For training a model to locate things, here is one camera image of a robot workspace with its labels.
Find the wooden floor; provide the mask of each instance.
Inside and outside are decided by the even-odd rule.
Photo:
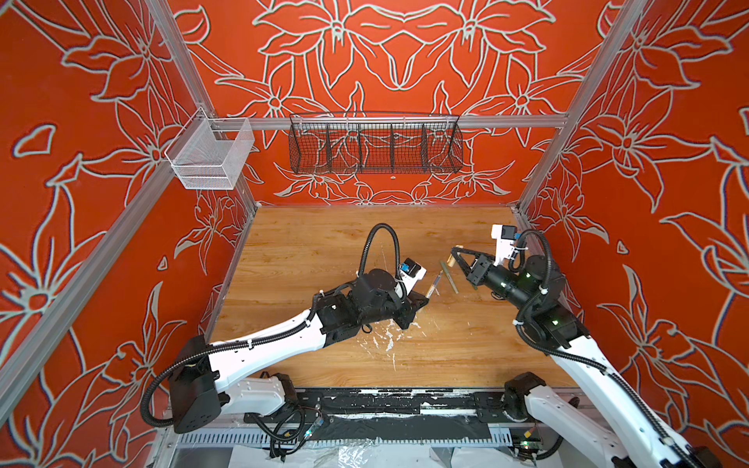
[[[450,249],[494,251],[491,225],[515,224],[509,208],[485,207],[263,207],[252,225],[212,340],[231,340],[307,309],[312,295],[355,278],[367,233],[378,222],[398,233],[401,261],[427,269],[416,284],[425,294]],[[390,235],[380,230],[367,271],[392,272]],[[303,386],[497,387],[533,371],[551,386],[576,386],[554,362],[526,346],[515,332],[517,309],[473,290],[456,266],[460,291],[440,280],[431,302],[407,330],[392,321],[373,333],[279,362],[268,371]]]

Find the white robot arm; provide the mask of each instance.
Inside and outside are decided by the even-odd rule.
[[[514,226],[493,226],[496,257],[457,247],[452,255],[468,282],[486,285],[518,307],[513,325],[520,337],[551,355],[590,398],[613,432],[587,418],[530,372],[506,383],[504,413],[516,421],[533,417],[544,422],[597,467],[719,467],[720,462],[707,448],[690,447],[640,398],[611,366],[585,326],[559,303],[565,278],[551,258],[543,233],[529,230],[516,235],[515,231]],[[528,235],[538,237],[544,255],[525,259]],[[518,253],[521,262],[516,267]],[[462,254],[472,255],[473,263],[469,265]],[[502,265],[505,259],[509,259],[507,268]],[[544,457],[543,453],[516,455],[533,460]]]
[[[379,229],[387,230],[393,238],[398,268],[393,275],[378,268],[364,273],[369,247]],[[312,306],[296,317],[233,341],[206,344],[202,335],[189,340],[175,363],[144,392],[141,417],[155,427],[174,425],[175,432],[181,434],[203,427],[219,414],[273,413],[286,400],[296,398],[291,381],[281,374],[247,377],[291,356],[352,338],[370,323],[393,319],[407,329],[429,301],[413,291],[425,273],[410,258],[401,263],[395,231],[386,224],[376,225],[365,243],[357,277],[331,291],[320,291],[313,296]],[[166,379],[173,417],[158,419],[151,412],[151,398]]]

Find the white paint splatter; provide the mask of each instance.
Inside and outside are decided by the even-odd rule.
[[[364,345],[364,343],[359,343],[359,346],[361,346],[361,347],[364,348],[364,351],[367,352],[367,354],[369,355],[369,357],[374,357],[374,356],[372,356],[372,353],[369,352],[369,349],[367,349],[367,347]]]
[[[392,346],[394,345],[394,343],[392,342],[392,333],[390,332],[390,330],[387,330],[385,332],[385,335],[387,335],[390,339],[390,343],[387,344],[387,349],[385,350],[385,352],[387,353],[388,351],[392,350]]]

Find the cylindrical object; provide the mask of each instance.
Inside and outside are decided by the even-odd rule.
[[[455,257],[450,255],[450,257],[447,259],[447,266],[452,267],[453,265],[455,265]]]
[[[445,272],[445,276],[447,276],[448,281],[450,281],[450,286],[452,286],[452,290],[459,294],[458,286],[455,286],[455,281],[452,279],[452,275],[450,275],[450,270],[447,267],[447,264],[444,261],[440,261],[440,265],[442,265],[442,271]]]
[[[526,278],[526,280],[534,280],[533,277]],[[492,291],[499,294],[504,299],[507,299],[512,305],[520,308],[530,298],[531,291],[537,288],[538,283],[535,281],[528,282],[519,281],[519,278],[514,273],[507,270],[502,265],[497,267],[492,266],[486,273],[484,278],[484,284],[489,287]]]
[[[442,278],[442,272],[440,271],[439,274],[437,274],[437,278],[434,279],[434,282],[429,287],[429,291],[426,292],[426,298],[429,299],[431,295],[434,293],[434,291],[437,289],[437,283],[440,282],[440,278]]]

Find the orange wall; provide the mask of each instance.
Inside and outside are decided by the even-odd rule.
[[[0,363],[101,241],[194,105],[140,0],[0,8]],[[142,466],[155,369],[204,328],[245,225],[173,180],[0,428],[0,465]],[[161,411],[166,394],[158,395]]]
[[[319,110],[564,112],[620,1],[169,2],[224,116]],[[457,174],[289,172],[288,141],[256,132],[245,177],[265,204],[516,201],[550,129],[471,130]]]
[[[530,211],[611,362],[726,467],[749,463],[748,25],[650,2]]]

